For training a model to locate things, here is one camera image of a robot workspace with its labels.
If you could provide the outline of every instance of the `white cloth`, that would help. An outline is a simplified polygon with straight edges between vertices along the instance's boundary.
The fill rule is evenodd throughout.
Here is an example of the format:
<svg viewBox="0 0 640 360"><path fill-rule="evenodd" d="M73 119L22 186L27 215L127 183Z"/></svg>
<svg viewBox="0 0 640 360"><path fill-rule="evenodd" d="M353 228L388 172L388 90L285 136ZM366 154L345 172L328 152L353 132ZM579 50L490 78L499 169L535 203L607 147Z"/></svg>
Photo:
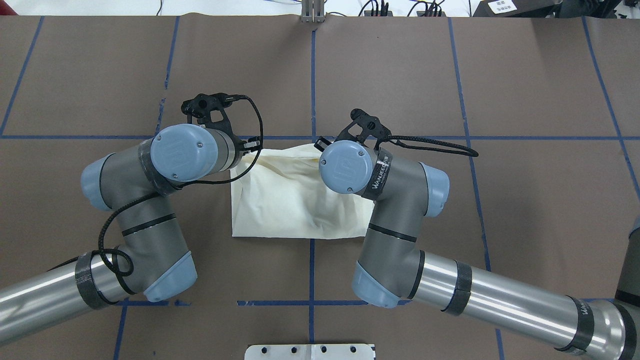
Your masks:
<svg viewBox="0 0 640 360"><path fill-rule="evenodd" d="M264 149L255 166L231 183L233 236L340 239L364 236L373 201L327 188L318 171L313 144L286 150ZM245 156L231 169L242 173Z"/></svg>

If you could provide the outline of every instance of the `robotic arm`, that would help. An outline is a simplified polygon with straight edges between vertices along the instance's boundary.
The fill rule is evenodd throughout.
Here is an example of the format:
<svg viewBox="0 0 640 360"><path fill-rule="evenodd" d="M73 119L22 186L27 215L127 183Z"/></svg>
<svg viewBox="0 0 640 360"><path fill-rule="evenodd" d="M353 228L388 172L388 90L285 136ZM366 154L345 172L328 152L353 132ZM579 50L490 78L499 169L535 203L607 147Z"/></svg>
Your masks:
<svg viewBox="0 0 640 360"><path fill-rule="evenodd" d="M224 110L239 100L251 103L260 122L260 136L248 142L233 133ZM212 111L220 111L223 120L213 122ZM185 101L182 112L188 124L167 127L85 168L84 195L98 209L115 210L100 232L99 250L0 290L0 345L135 293L157 302L193 285L195 265L167 196L189 184L235 180L198 181L236 166L250 151L259 155L262 119L244 95L200 94ZM116 216L124 244L104 249L104 233Z"/></svg>
<svg viewBox="0 0 640 360"><path fill-rule="evenodd" d="M351 118L336 141L320 138L316 147L323 152L319 170L327 187L375 201L356 262L352 282L356 295L387 308L401 298L418 300L444 313L468 315L536 338L571 355L640 359L636 351L640 231L630 237L613 303L587 303L417 250L422 218L441 212L449 178L441 170L394 157L379 147L393 137L378 118L359 109L351 112ZM358 136L348 133L355 124L362 127ZM364 146L369 136L378 139L373 149Z"/></svg>

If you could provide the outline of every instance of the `white label sticker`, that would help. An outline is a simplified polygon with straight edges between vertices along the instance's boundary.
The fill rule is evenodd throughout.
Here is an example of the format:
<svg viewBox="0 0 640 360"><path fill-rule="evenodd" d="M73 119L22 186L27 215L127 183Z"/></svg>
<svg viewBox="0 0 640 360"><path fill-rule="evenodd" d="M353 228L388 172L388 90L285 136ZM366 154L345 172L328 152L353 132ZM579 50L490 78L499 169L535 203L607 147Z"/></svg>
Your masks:
<svg viewBox="0 0 640 360"><path fill-rule="evenodd" d="M508 13L518 10L511 0L498 0L488 3L493 13Z"/></svg>

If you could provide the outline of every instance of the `white floor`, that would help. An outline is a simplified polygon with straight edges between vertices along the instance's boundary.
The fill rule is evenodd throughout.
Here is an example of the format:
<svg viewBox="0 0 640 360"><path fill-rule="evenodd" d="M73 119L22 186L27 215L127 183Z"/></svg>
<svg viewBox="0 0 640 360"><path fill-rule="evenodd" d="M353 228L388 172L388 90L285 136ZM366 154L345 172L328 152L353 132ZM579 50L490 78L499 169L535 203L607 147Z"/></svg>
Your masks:
<svg viewBox="0 0 640 360"><path fill-rule="evenodd" d="M155 15L160 0L7 0L21 15ZM327 12L358 15L366 0L327 0ZM479 0L471 0L475 11ZM389 10L395 16L406 16L415 4L411 0L391 0ZM447 16L468 17L468 0L445 0L442 8ZM640 19L640 10L620 5L618 13ZM182 15L196 12L208 15L280 15L300 14L301 5L293 0L163 0L160 15Z"/></svg>

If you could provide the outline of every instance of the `red object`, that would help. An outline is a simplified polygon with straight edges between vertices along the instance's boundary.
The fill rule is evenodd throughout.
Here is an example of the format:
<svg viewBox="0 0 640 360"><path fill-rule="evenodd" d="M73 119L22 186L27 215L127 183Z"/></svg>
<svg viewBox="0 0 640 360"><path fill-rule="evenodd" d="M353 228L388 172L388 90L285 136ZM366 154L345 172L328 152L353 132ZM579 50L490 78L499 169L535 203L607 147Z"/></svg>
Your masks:
<svg viewBox="0 0 640 360"><path fill-rule="evenodd" d="M9 4L0 0L0 15L18 15L18 13L15 12Z"/></svg>

